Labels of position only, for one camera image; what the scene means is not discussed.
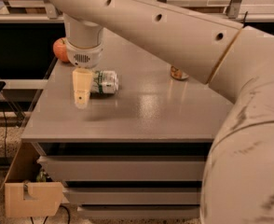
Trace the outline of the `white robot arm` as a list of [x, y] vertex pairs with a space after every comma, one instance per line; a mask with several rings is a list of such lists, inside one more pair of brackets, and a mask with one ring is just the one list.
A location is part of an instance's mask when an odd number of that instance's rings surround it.
[[49, 0], [233, 103], [204, 170], [202, 224], [274, 224], [274, 35], [152, 0]]

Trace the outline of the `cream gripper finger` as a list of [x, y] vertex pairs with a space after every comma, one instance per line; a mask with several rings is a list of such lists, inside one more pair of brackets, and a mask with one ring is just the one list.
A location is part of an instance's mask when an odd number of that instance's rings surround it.
[[84, 109], [88, 106], [93, 73], [86, 68], [76, 68], [73, 71], [73, 88], [75, 106]]

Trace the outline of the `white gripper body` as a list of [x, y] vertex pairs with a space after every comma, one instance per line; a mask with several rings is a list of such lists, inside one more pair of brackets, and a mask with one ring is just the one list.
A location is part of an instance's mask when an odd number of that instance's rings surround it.
[[103, 44], [93, 48], [78, 48], [65, 42], [69, 62], [77, 67], [91, 69], [98, 65], [103, 53]]

